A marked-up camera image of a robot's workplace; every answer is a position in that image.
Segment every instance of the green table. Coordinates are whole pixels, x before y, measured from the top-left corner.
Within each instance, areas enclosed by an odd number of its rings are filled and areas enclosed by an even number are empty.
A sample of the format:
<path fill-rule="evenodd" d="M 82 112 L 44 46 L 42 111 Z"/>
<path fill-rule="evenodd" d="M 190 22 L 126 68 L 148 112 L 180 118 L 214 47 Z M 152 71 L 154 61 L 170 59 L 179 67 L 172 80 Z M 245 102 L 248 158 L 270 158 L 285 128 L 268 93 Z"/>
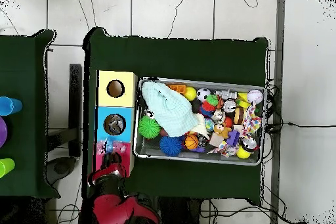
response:
<path fill-rule="evenodd" d="M 265 56 L 268 42 L 150 39 L 110 37 L 102 28 L 92 29 L 84 40 L 85 122 L 89 124 L 88 153 L 93 153 L 95 125 L 95 71 L 134 72 L 138 77 L 189 79 L 244 85 L 265 85 Z M 92 156 L 88 172 L 92 170 Z M 261 165 L 235 166 L 172 160 L 135 159 L 131 177 L 125 182 L 129 192 L 151 196 L 192 198 L 248 198 L 260 202 Z"/>
<path fill-rule="evenodd" d="M 45 181 L 46 100 L 45 50 L 52 30 L 31 37 L 0 36 L 0 95 L 20 99 L 23 109 L 3 117 L 9 128 L 0 158 L 12 158 L 16 166 L 0 179 L 0 196 L 59 197 Z"/>

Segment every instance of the blue cup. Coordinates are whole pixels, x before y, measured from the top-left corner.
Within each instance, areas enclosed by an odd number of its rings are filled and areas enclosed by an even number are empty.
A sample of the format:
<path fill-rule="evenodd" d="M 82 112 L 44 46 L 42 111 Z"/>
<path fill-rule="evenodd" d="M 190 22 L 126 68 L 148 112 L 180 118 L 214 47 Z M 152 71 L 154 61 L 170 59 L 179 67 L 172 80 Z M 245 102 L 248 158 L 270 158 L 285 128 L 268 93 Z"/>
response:
<path fill-rule="evenodd" d="M 0 97 L 0 116 L 8 116 L 21 111 L 22 102 L 10 97 Z"/>

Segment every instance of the towel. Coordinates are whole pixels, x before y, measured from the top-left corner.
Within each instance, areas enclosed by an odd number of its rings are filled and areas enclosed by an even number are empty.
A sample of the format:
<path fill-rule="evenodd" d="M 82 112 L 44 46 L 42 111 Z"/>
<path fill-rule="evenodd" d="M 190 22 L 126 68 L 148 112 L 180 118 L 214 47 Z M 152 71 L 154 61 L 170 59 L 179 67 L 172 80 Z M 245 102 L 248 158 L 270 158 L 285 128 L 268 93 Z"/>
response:
<path fill-rule="evenodd" d="M 184 135 L 199 124 L 188 99 L 164 83 L 145 82 L 142 85 L 142 96 L 154 113 L 157 123 L 170 137 Z"/>

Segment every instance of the purple cup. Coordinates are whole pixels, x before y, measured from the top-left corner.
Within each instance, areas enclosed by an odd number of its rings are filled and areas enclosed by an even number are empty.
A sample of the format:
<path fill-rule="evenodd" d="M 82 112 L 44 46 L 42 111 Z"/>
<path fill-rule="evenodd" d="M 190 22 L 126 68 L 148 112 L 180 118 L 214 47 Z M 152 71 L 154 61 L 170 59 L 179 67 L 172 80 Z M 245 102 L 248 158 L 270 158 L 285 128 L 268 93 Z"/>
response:
<path fill-rule="evenodd" d="M 0 117 L 0 148 L 5 144 L 7 139 L 7 126 L 2 117 Z"/>

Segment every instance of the metal tray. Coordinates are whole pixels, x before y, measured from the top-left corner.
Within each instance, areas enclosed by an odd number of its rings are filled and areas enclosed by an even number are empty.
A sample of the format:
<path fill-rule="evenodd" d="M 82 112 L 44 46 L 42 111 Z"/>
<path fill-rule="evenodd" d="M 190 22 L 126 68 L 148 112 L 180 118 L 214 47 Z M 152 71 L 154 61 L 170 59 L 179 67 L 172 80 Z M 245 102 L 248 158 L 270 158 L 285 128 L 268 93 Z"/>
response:
<path fill-rule="evenodd" d="M 236 92 L 248 92 L 252 89 L 257 89 L 261 91 L 264 95 L 263 101 L 258 104 L 259 112 L 257 115 L 262 117 L 262 125 L 252 137 L 256 140 L 259 145 L 259 149 L 252 153 L 249 158 L 241 159 L 237 156 L 231 156 L 226 158 L 221 154 L 207 154 L 211 149 L 215 148 L 211 145 L 206 148 L 205 153 L 192 152 L 189 150 L 183 150 L 178 156 L 166 156 L 159 147 L 159 141 L 161 135 L 158 135 L 154 139 L 144 139 L 144 137 L 138 132 L 138 121 L 143 116 L 144 109 L 146 108 L 146 102 L 142 97 L 141 88 L 145 81 L 157 81 L 169 84 L 186 84 L 187 86 L 194 87 L 196 90 L 200 88 L 208 88 L 210 90 L 225 90 L 230 89 Z M 266 114 L 266 101 L 267 94 L 264 87 L 258 86 L 247 86 L 247 85 L 235 85 L 235 84 L 223 84 L 223 83 L 213 83 L 213 82 L 202 82 L 202 81 L 189 81 L 189 80 L 179 80 L 179 79 L 166 79 L 166 78 L 150 78 L 143 77 L 140 78 L 138 82 L 138 88 L 136 93 L 136 115 L 135 115 L 135 131 L 133 138 L 133 152 L 139 158 L 157 158 L 166 160 L 184 160 L 191 162 L 211 162 L 218 164 L 236 164 L 245 166 L 256 166 L 261 162 L 263 145 L 264 145 L 264 126 L 265 126 L 265 114 Z M 199 103 L 198 101 L 192 101 L 192 110 L 194 113 L 197 112 Z"/>

